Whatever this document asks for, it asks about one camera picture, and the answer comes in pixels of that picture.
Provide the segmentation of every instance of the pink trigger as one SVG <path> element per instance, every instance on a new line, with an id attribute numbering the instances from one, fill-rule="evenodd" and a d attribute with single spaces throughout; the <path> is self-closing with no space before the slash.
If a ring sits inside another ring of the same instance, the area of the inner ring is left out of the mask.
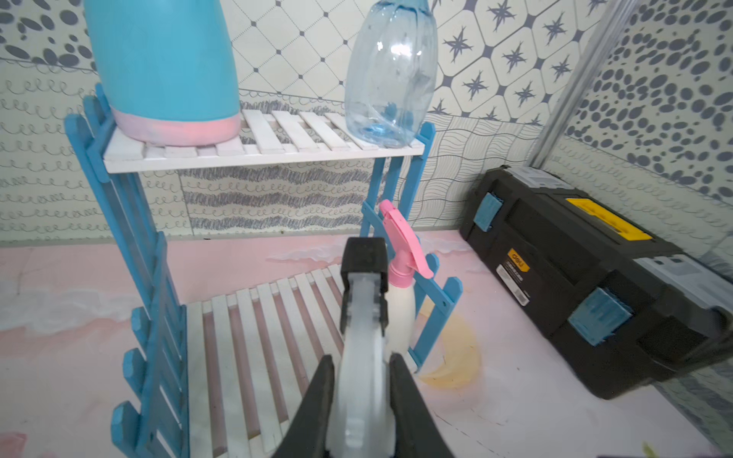
<path id="1" fill-rule="evenodd" d="M 389 265 L 389 283 L 407 288 L 412 284 L 413 271 L 425 278 L 432 278 L 420 241 L 402 213 L 389 200 L 383 200 L 379 209 L 384 215 L 384 229 L 395 252 Z"/>

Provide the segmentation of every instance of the white slat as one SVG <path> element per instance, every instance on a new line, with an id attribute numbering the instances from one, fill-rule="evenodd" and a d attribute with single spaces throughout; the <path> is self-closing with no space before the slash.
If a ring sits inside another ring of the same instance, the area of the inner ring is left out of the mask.
<path id="1" fill-rule="evenodd" d="M 341 278 L 341 266 L 338 264 L 332 264 L 328 266 L 328 271 L 331 272 L 331 276 L 334 278 L 336 287 L 339 288 L 339 292 L 344 294 L 344 280 Z"/>
<path id="2" fill-rule="evenodd" d="M 218 143 L 216 145 L 216 152 L 220 156 L 238 156 L 244 154 L 244 146 L 239 135 L 232 138 L 231 140 Z"/>
<path id="3" fill-rule="evenodd" d="M 277 367 L 278 376 L 280 377 L 280 386 L 282 387 L 282 396 L 285 400 L 287 409 L 287 417 L 295 418 L 298 406 L 301 405 L 301 389 L 298 381 L 295 379 L 295 370 L 292 367 L 290 354 L 287 351 L 285 343 L 285 335 L 282 332 L 282 325 L 275 308 L 275 300 L 269 284 L 260 284 L 257 286 L 259 294 L 259 303 L 262 304 L 262 313 L 265 315 L 265 324 L 268 328 L 270 343 L 273 347 L 273 356 L 275 357 L 275 366 Z"/>
<path id="4" fill-rule="evenodd" d="M 348 151 L 349 145 L 339 137 L 324 121 L 315 113 L 310 111 L 302 111 L 300 113 L 303 121 L 308 124 L 311 129 L 315 130 L 318 136 L 328 145 L 331 151 Z"/>
<path id="5" fill-rule="evenodd" d="M 143 158 L 145 144 L 126 136 L 119 128 L 115 128 L 109 145 L 104 152 L 104 160 L 139 160 Z"/>
<path id="6" fill-rule="evenodd" d="M 213 458 L 209 382 L 206 378 L 204 317 L 200 302 L 186 306 L 188 335 L 188 437 L 191 456 Z"/>
<path id="7" fill-rule="evenodd" d="M 252 454 L 252 458 L 265 458 L 268 455 L 262 447 L 262 435 L 254 436 L 249 440 L 249 452 Z"/>
<path id="8" fill-rule="evenodd" d="M 261 156 L 262 154 L 259 153 L 259 149 L 257 149 L 256 144 L 246 144 L 244 145 L 244 154 L 245 155 L 257 155 Z"/>
<path id="9" fill-rule="evenodd" d="M 145 151 L 143 151 L 146 159 L 165 159 L 166 149 L 163 147 L 157 147 L 155 145 L 146 144 Z"/>
<path id="10" fill-rule="evenodd" d="M 211 306 L 214 312 L 214 328 L 216 330 L 221 397 L 224 401 L 226 449 L 231 458 L 249 458 L 247 426 L 244 421 L 242 392 L 239 388 L 232 325 L 229 322 L 229 307 L 226 306 L 226 296 L 216 296 L 211 300 Z"/>
<path id="11" fill-rule="evenodd" d="M 274 450 L 282 441 L 280 422 L 277 419 L 277 409 L 275 408 L 275 397 L 270 386 L 265 352 L 262 349 L 262 340 L 260 340 L 259 330 L 257 329 L 257 319 L 254 317 L 254 309 L 252 308 L 252 298 L 247 289 L 237 291 L 237 302 L 239 303 L 239 314 L 242 318 L 244 342 L 247 347 L 247 358 L 249 359 L 252 376 L 254 403 L 257 406 L 262 448 L 265 452 L 268 452 Z"/>
<path id="12" fill-rule="evenodd" d="M 275 119 L 275 117 L 274 117 L 273 115 L 271 115 L 271 114 L 263 114 L 263 116 L 265 117 L 265 121 L 267 121 L 267 122 L 268 122 L 268 124 L 270 125 L 270 127 L 272 127 L 273 129 L 277 129 L 277 128 L 279 128 L 279 127 L 280 127 L 280 124 L 279 124 L 279 123 L 277 122 L 277 119 Z M 298 124 L 299 124 L 299 125 L 300 125 L 300 126 L 301 126 L 302 128 L 306 128 L 306 127 L 308 126 L 308 125 L 306 124 L 306 122 L 305 122 L 305 121 L 303 121 L 303 119 L 302 119 L 302 118 L 300 118 L 300 117 L 298 117 L 298 116 L 293 116 L 292 118 L 293 118 L 293 119 L 294 119 L 295 121 L 297 121 L 297 122 L 298 122 Z M 335 127 L 336 127 L 336 126 L 335 126 L 335 125 L 334 125 L 334 124 L 333 124 L 333 123 L 332 123 L 331 121 L 328 121 L 328 122 L 326 122 L 326 125 L 327 125 L 327 126 L 329 126 L 330 128 L 335 128 Z M 242 124 L 242 126 L 243 126 L 244 128 L 247 128 L 247 127 L 248 127 L 248 125 L 247 125 L 247 121 L 246 121 L 246 120 L 245 120 L 245 122 L 244 122 L 244 123 Z"/>
<path id="13" fill-rule="evenodd" d="M 198 156 L 196 147 L 166 147 L 168 159 L 195 158 L 196 156 Z"/>
<path id="14" fill-rule="evenodd" d="M 316 142 L 313 141 L 305 129 L 298 124 L 298 118 L 294 117 L 287 111 L 273 111 L 273 116 L 277 119 L 280 127 L 290 137 L 298 151 L 301 152 L 318 152 L 320 149 Z"/>
<path id="15" fill-rule="evenodd" d="M 277 139 L 275 132 L 273 132 L 261 111 L 244 110 L 242 114 L 244 114 L 244 119 L 246 119 L 247 125 L 252 130 L 254 140 L 257 142 L 257 147 L 259 147 L 262 154 L 279 154 L 285 152 L 285 148 L 283 148 Z"/>
<path id="16" fill-rule="evenodd" d="M 200 158 L 216 158 L 219 156 L 219 153 L 216 151 L 216 147 L 199 147 L 198 151 Z"/>
<path id="17" fill-rule="evenodd" d="M 336 298 L 334 297 L 334 293 L 331 291 L 331 287 L 328 285 L 328 282 L 320 269 L 313 270 L 311 275 L 313 275 L 316 286 L 318 286 L 318 291 L 321 293 L 321 297 L 323 298 L 325 307 L 328 309 L 328 313 L 331 314 L 331 318 L 334 320 L 336 328 L 338 328 L 341 320 L 341 308 L 339 307 L 339 303 L 336 302 Z"/>
<path id="18" fill-rule="evenodd" d="M 303 317 L 301 316 L 301 311 L 298 309 L 298 303 L 295 302 L 295 296 L 292 295 L 290 282 L 286 278 L 281 278 L 277 281 L 277 287 L 280 290 L 280 298 L 282 298 L 287 318 L 290 321 L 293 337 L 295 337 L 295 341 L 298 343 L 298 350 L 301 352 L 303 365 L 306 367 L 308 381 L 310 381 L 318 367 L 316 352 L 313 350 L 313 344 L 308 337 L 308 331 L 303 323 Z"/>
<path id="19" fill-rule="evenodd" d="M 334 368 L 336 369 L 336 373 L 338 373 L 339 364 L 341 363 L 341 354 L 339 353 L 339 349 L 336 347 L 331 331 L 328 329 L 325 317 L 323 316 L 323 313 L 321 313 L 318 301 L 313 295 L 311 284 L 308 282 L 308 278 L 304 273 L 296 275 L 295 281 L 298 283 L 298 290 L 301 292 L 301 296 L 303 296 L 303 302 L 306 303 L 308 315 L 311 316 L 311 321 L 313 322 L 313 327 L 316 329 L 316 335 L 321 343 L 321 347 L 323 347 L 323 352 L 334 358 Z"/>
<path id="20" fill-rule="evenodd" d="M 368 141 L 364 141 L 361 138 L 356 137 L 351 132 L 349 132 L 348 128 L 346 127 L 346 119 L 344 119 L 343 116 L 341 116 L 338 113 L 326 113 L 325 117 L 328 118 L 329 121 L 331 121 L 340 131 L 345 133 L 349 136 L 352 140 L 354 140 L 354 143 L 359 148 L 362 148 L 364 150 L 370 150 L 370 149 L 379 149 L 379 147 L 373 143 L 369 143 Z"/>

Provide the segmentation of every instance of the yellow label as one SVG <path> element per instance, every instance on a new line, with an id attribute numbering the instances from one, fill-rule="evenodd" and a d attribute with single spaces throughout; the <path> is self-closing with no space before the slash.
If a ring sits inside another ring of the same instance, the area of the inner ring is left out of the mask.
<path id="1" fill-rule="evenodd" d="M 524 262 L 524 259 L 522 259 L 522 257 L 519 256 L 519 253 L 517 253 L 513 248 L 509 250 L 509 259 L 511 259 L 512 262 L 514 262 L 517 267 L 519 267 L 519 270 L 521 270 L 522 272 L 529 271 L 529 266 L 527 265 L 527 263 Z"/>
<path id="2" fill-rule="evenodd" d="M 620 218 L 618 215 L 614 215 L 599 204 L 593 202 L 591 199 L 565 199 L 571 204 L 588 213 L 591 216 L 595 216 L 604 223 L 612 227 L 618 234 L 626 240 L 632 242 L 639 240 L 651 240 L 652 236 L 642 231 L 638 227 L 629 223 L 625 219 Z"/>

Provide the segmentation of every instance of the pink floor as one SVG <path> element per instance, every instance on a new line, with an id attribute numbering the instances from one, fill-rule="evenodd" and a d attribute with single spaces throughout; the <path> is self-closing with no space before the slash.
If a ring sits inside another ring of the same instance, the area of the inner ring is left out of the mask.
<path id="1" fill-rule="evenodd" d="M 420 235 L 441 259 L 438 283 L 463 280 L 454 315 L 467 327 L 426 369 L 450 360 L 460 378 L 479 362 L 462 388 L 418 380 L 457 457 L 715 454 L 654 388 L 593 397 L 457 232 Z M 338 262 L 345 238 L 173 242 L 169 266 L 182 302 L 207 300 Z M 0 458 L 122 456 L 109 421 L 136 403 L 121 362 L 140 305 L 115 245 L 0 249 Z"/>

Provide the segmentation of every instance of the black toolbox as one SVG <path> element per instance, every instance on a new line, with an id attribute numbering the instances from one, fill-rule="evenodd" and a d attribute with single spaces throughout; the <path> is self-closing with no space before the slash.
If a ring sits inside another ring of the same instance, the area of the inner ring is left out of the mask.
<path id="1" fill-rule="evenodd" d="M 730 283 L 546 172 L 489 170 L 460 232 L 599 397 L 733 354 Z"/>

